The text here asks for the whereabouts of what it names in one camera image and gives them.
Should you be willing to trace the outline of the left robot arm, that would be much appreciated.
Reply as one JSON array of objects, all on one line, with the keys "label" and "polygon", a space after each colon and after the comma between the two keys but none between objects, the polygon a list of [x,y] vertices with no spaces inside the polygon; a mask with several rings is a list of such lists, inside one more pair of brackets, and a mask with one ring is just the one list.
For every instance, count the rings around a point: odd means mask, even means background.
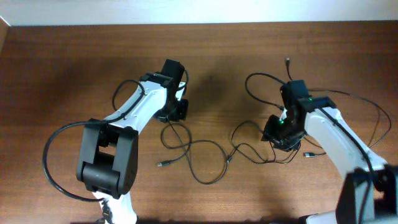
[{"label": "left robot arm", "polygon": [[91,119],[83,129],[76,177],[100,200],[100,223],[135,223],[130,189],[137,175],[139,134],[151,118],[184,120],[185,67],[167,59],[160,72],[140,77],[137,90],[102,124]]}]

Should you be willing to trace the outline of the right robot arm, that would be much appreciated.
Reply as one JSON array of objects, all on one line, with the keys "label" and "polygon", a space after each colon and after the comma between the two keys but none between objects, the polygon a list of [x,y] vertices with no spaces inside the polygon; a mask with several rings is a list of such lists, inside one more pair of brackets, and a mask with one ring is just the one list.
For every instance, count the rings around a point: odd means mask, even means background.
[{"label": "right robot arm", "polygon": [[291,151],[311,136],[344,179],[334,211],[307,215],[300,222],[397,223],[397,167],[363,143],[329,97],[310,95],[303,80],[283,83],[280,92],[284,110],[269,117],[263,140]]}]

